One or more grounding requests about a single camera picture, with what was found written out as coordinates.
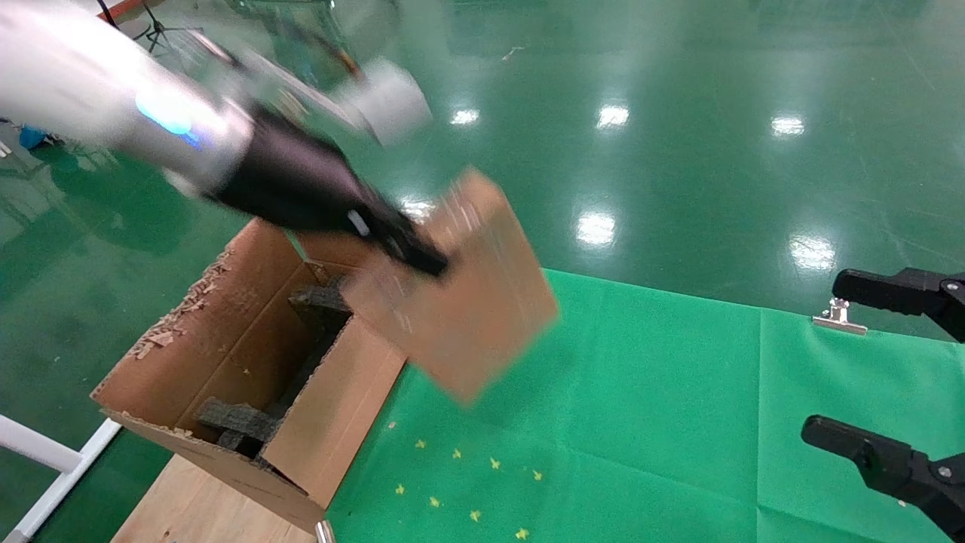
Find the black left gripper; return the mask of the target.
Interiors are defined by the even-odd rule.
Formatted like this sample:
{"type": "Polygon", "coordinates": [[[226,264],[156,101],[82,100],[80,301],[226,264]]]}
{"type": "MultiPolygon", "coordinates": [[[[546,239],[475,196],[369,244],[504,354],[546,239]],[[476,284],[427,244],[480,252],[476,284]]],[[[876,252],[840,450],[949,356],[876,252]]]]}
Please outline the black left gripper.
{"type": "Polygon", "coordinates": [[[349,234],[421,274],[445,274],[447,255],[363,182],[338,146],[264,106],[254,108],[252,128],[234,172],[211,199],[292,231],[349,234]]]}

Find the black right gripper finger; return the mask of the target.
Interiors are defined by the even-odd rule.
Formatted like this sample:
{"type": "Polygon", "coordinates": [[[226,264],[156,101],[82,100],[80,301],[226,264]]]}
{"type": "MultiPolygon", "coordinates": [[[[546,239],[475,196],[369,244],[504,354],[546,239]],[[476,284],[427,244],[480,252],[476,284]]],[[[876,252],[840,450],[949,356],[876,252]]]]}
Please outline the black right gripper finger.
{"type": "Polygon", "coordinates": [[[919,508],[945,536],[964,536],[964,453],[930,459],[903,441],[821,415],[807,417],[801,437],[854,463],[866,487],[919,508]]]}
{"type": "Polygon", "coordinates": [[[876,309],[926,316],[958,343],[964,343],[964,275],[904,268],[895,275],[842,269],[832,295],[876,309]]]}

